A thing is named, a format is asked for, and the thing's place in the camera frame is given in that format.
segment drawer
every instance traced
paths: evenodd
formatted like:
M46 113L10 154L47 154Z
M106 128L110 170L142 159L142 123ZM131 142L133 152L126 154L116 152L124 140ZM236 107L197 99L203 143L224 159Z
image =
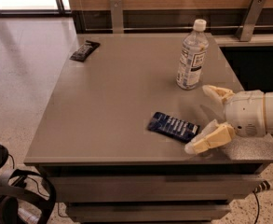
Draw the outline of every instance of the drawer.
M57 202L162 202L244 198L263 179L258 175L71 176L49 179Z
M73 221L85 223L211 221L222 218L229 211L228 205L182 203L89 204L70 206L66 210Z

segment bag strap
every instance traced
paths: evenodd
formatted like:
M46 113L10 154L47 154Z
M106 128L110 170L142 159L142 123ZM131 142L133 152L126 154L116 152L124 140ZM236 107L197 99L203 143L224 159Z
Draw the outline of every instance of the bag strap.
M43 178L44 181L46 181L46 183L48 184L49 192L48 200L37 195L32 191L29 191L28 189L14 187L8 184L8 181L13 177L17 176L27 177L27 175L40 176ZM1 196L15 197L17 199L30 203L37 207L38 209L40 209L42 214L41 217L39 218L39 221L37 222L38 224L44 224L48 222L56 201L56 191L54 189L54 186L45 177L41 176L36 172L19 169L6 170L1 174L0 197Z

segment bottle cap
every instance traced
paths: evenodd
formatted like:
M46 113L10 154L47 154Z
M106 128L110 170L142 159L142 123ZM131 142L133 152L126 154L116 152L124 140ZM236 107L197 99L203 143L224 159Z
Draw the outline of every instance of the bottle cap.
M193 30L203 32L207 26L207 22L203 19L197 19L194 21Z

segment bottle label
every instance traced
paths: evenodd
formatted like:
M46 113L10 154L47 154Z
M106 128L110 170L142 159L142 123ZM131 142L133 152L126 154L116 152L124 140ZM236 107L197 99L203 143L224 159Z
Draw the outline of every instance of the bottle label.
M186 88L198 83L205 55L206 50L204 47L189 48L188 46L183 46L177 74L179 86Z

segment blue snack bar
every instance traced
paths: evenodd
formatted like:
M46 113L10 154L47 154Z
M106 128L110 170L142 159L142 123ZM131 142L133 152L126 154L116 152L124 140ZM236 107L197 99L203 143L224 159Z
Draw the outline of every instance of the blue snack bar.
M199 131L200 126L185 120L156 112L150 120L147 129L152 132L162 133L168 137L188 143Z

